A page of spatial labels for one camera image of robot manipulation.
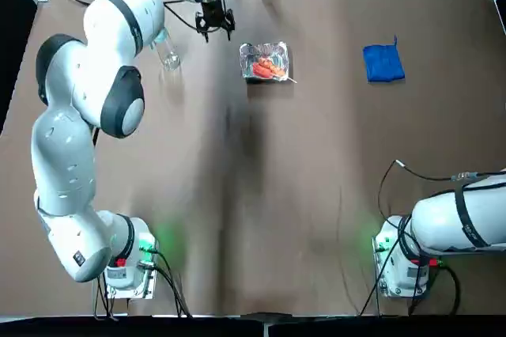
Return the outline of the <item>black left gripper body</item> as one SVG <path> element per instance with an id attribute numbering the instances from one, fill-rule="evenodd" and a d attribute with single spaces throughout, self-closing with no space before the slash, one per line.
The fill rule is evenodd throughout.
<path id="1" fill-rule="evenodd" d="M 223 28 L 226 9 L 225 0 L 212 0 L 203 2 L 202 14 L 209 28 Z"/>

